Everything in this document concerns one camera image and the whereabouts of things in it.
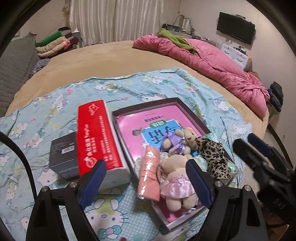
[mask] barcode label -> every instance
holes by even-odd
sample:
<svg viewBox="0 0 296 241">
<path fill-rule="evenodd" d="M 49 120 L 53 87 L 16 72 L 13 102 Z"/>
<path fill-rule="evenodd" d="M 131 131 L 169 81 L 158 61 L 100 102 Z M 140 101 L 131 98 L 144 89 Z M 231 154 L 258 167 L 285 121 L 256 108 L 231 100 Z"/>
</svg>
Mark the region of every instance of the barcode label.
<svg viewBox="0 0 296 241">
<path fill-rule="evenodd" d="M 62 149 L 62 154 L 67 153 L 69 151 L 73 151 L 75 149 L 75 146 L 69 146 L 65 149 Z"/>
</svg>

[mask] leopard print fabric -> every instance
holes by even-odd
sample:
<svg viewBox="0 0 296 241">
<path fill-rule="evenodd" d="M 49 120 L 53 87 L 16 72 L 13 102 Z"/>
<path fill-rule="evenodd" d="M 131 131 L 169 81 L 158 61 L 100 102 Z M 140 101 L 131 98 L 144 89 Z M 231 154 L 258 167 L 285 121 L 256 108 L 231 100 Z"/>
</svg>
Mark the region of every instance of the leopard print fabric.
<svg viewBox="0 0 296 241">
<path fill-rule="evenodd" d="M 221 143 L 206 137 L 197 137 L 195 141 L 200 154 L 208 162 L 208 173 L 219 180 L 231 178 L 231 169 L 227 166 L 227 158 L 224 157 L 224 148 Z"/>
</svg>

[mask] green towel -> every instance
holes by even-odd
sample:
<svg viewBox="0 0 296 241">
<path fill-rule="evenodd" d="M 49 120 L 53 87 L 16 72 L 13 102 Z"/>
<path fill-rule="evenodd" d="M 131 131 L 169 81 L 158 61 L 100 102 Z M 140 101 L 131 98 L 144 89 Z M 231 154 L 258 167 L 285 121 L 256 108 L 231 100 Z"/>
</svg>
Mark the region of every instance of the green towel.
<svg viewBox="0 0 296 241">
<path fill-rule="evenodd" d="M 52 41 L 54 41 L 57 38 L 62 37 L 62 36 L 63 35 L 62 35 L 61 31 L 57 31 L 54 34 L 52 34 L 52 35 L 48 36 L 47 38 L 41 40 L 40 42 L 36 43 L 35 46 L 36 47 L 43 47 L 43 46 L 49 44 L 50 42 L 52 42 Z"/>
<path fill-rule="evenodd" d="M 171 32 L 169 32 L 166 29 L 163 29 L 159 34 L 159 37 L 167 38 L 170 41 L 173 42 L 173 44 L 177 45 L 179 48 L 186 49 L 190 53 L 194 55 L 198 55 L 195 48 L 190 46 L 183 38 L 183 36 L 173 35 Z"/>
</svg>

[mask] curtain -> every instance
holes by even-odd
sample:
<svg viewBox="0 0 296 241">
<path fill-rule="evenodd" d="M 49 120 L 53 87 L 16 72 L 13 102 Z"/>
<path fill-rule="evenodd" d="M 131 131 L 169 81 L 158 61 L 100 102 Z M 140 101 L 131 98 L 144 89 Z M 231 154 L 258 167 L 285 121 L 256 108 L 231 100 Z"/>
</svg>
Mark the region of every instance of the curtain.
<svg viewBox="0 0 296 241">
<path fill-rule="evenodd" d="M 71 0 L 69 24 L 85 45 L 157 33 L 163 0 Z"/>
</svg>

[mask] gray quilt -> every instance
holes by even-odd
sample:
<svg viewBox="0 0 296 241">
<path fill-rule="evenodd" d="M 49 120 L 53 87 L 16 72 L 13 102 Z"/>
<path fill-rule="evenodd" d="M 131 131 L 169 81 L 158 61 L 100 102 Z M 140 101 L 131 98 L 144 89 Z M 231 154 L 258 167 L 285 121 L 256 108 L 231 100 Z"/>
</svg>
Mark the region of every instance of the gray quilt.
<svg viewBox="0 0 296 241">
<path fill-rule="evenodd" d="M 28 34 L 11 41 L 0 58 L 0 117 L 5 115 L 14 95 L 39 60 L 35 39 L 35 35 Z"/>
</svg>

